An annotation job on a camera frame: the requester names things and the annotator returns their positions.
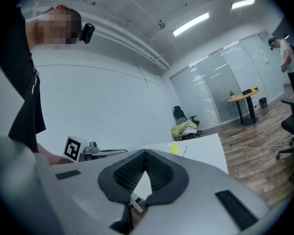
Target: yellow tabletop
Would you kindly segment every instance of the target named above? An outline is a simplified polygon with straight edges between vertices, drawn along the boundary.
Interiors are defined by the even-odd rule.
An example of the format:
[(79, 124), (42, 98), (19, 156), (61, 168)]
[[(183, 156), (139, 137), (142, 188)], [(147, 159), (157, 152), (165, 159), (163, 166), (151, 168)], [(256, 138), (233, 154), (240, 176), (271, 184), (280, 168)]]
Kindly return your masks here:
[(234, 97), (234, 98), (230, 98), (230, 99), (228, 100), (228, 102), (235, 102), (235, 101), (239, 101), (239, 100), (245, 99), (245, 98), (247, 98), (247, 97), (249, 97), (249, 96), (251, 96), (251, 95), (256, 94), (257, 92), (259, 92), (259, 89), (255, 90), (255, 91), (253, 91), (253, 92), (251, 92), (251, 93), (248, 93), (248, 94), (246, 94), (246, 95), (239, 94), (239, 95), (237, 95), (237, 96)]

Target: black shirt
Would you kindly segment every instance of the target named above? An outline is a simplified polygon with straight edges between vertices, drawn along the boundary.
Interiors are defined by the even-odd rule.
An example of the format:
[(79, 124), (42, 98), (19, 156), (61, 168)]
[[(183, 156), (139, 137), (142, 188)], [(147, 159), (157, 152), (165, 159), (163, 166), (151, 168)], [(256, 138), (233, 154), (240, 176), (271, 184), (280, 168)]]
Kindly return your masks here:
[(16, 116), (9, 137), (38, 152), (36, 134), (46, 129), (40, 104), (40, 79), (35, 86), (34, 64), (29, 51), (25, 19), (20, 8), (8, 15), (0, 34), (0, 67), (24, 104)]

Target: standing person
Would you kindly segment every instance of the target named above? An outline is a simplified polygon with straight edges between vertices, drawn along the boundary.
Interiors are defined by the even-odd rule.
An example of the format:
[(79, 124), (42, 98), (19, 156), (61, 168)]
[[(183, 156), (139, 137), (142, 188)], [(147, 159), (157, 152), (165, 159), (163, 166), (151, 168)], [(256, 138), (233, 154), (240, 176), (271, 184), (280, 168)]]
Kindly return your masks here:
[(288, 73), (294, 92), (294, 53), (291, 46), (285, 39), (276, 40), (275, 37), (269, 38), (268, 44), (270, 45), (271, 50), (277, 48), (280, 51), (280, 55), (283, 59), (281, 67), (282, 72)]
[(31, 51), (43, 44), (74, 44), (82, 26), (81, 15), (63, 5), (55, 6), (35, 18), (24, 19), (21, 9), (14, 8), (0, 32), (0, 67), (24, 99), (9, 132), (13, 140), (24, 143), (32, 152), (46, 156), (50, 165), (71, 163), (37, 143), (36, 134), (46, 129), (40, 102), (40, 79)]

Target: wooden floor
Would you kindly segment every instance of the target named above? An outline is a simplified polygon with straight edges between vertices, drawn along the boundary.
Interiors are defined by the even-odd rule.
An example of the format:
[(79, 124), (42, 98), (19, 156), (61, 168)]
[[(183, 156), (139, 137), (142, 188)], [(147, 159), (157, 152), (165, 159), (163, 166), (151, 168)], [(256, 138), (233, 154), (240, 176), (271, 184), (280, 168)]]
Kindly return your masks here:
[[(281, 121), (291, 114), (291, 108), (281, 103), (281, 98), (294, 98), (291, 87), (286, 87), (285, 93), (266, 109), (256, 111), (259, 118), (256, 124), (243, 126), (237, 120), (203, 131), (203, 136), (218, 133), (226, 153), (229, 175), (256, 192), (270, 208), (294, 193), (294, 181), (289, 182), (294, 154), (281, 154), (280, 160), (275, 158), (279, 150), (287, 149), (289, 145), (227, 151), (238, 147), (270, 147), (288, 143), (292, 135), (282, 129)], [(136, 210), (132, 213), (133, 221), (137, 224), (143, 213)]]

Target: trash can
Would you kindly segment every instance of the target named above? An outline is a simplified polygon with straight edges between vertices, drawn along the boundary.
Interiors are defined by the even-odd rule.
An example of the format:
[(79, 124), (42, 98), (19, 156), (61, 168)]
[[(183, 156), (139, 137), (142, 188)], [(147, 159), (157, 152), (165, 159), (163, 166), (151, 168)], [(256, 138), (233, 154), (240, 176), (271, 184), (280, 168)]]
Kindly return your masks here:
[(263, 97), (259, 99), (260, 107), (261, 109), (264, 109), (267, 107), (267, 98)]

